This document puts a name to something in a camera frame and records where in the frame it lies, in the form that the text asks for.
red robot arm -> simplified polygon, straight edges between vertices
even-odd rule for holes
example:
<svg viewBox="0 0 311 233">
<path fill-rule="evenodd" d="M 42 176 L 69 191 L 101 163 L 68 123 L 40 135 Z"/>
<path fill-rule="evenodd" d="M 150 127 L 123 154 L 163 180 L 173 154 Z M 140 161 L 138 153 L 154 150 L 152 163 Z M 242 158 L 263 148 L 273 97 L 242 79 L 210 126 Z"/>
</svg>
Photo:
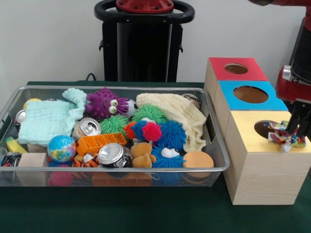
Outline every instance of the red robot arm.
<svg viewBox="0 0 311 233">
<path fill-rule="evenodd" d="M 298 136 L 311 138 L 311 0 L 249 0 L 255 4 L 280 6 L 306 6 L 304 27 L 297 40 L 294 61 L 280 71 L 276 93 L 280 99 L 292 104 L 292 117 L 287 131 L 298 128 Z"/>
</svg>

green table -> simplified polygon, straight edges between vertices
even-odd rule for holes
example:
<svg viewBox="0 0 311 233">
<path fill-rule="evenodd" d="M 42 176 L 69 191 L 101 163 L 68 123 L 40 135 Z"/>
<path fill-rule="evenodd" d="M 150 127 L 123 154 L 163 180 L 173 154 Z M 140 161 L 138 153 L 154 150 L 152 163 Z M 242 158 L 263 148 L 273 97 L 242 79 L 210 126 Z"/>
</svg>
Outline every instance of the green table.
<svg viewBox="0 0 311 233">
<path fill-rule="evenodd" d="M 29 85 L 187 86 L 202 83 L 30 82 Z M 311 232 L 311 179 L 294 206 L 233 206 L 212 188 L 1 188 L 1 232 Z"/>
</svg>

wooden box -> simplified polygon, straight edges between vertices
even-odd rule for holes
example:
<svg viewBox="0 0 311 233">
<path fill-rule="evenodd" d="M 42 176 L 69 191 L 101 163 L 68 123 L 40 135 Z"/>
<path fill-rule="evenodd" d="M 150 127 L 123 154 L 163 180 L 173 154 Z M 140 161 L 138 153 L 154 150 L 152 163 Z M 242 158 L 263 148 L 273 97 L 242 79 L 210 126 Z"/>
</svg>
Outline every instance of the wooden box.
<svg viewBox="0 0 311 233">
<path fill-rule="evenodd" d="M 268 81 L 254 58 L 210 57 L 204 89 L 214 103 L 218 81 Z"/>
<path fill-rule="evenodd" d="M 219 81 L 214 109 L 222 136 L 225 136 L 230 110 L 287 111 L 286 105 L 265 81 Z"/>
<path fill-rule="evenodd" d="M 294 204 L 311 166 L 310 141 L 284 153 L 263 137 L 268 130 L 262 123 L 290 117 L 286 111 L 230 112 L 225 143 L 231 165 L 224 175 L 234 205 Z"/>
</svg>

brown teddy bear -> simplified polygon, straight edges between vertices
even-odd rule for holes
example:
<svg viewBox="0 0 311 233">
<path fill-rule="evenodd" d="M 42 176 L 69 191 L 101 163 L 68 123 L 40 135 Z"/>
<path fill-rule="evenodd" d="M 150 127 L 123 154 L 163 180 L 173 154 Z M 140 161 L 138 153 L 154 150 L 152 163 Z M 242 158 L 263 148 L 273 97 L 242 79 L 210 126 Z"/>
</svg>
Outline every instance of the brown teddy bear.
<svg viewBox="0 0 311 233">
<path fill-rule="evenodd" d="M 131 156 L 133 158 L 133 167 L 151 168 L 156 157 L 151 155 L 152 146 L 149 143 L 137 143 L 131 147 Z"/>
</svg>

purple octopus toy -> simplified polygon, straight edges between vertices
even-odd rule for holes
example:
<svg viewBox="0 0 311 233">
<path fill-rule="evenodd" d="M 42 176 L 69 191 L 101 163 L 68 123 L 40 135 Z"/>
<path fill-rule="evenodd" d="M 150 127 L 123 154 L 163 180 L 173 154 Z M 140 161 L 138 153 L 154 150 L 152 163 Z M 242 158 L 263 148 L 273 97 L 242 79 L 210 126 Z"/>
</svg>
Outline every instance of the purple octopus toy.
<svg viewBox="0 0 311 233">
<path fill-rule="evenodd" d="M 129 110 L 129 99 L 118 97 L 106 87 L 101 91 L 88 94 L 86 99 L 91 101 L 90 104 L 86 105 L 86 112 L 97 120 L 117 114 L 126 115 Z"/>
</svg>

